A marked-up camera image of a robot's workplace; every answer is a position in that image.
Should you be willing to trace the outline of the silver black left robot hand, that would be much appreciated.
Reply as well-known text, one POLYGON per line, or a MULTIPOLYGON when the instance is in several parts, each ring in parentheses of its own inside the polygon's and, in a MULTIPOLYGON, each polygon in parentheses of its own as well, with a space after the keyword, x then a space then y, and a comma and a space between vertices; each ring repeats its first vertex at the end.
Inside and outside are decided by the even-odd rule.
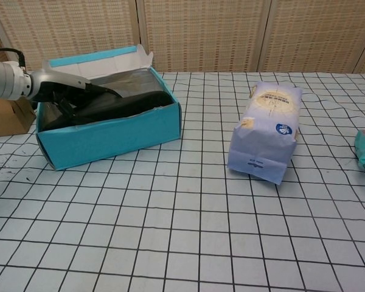
POLYGON ((47 69, 30 73, 31 87, 27 96, 33 102, 50 102, 67 118, 76 116, 76 108, 84 107, 102 94, 122 96, 112 89, 95 85, 87 78, 47 69))

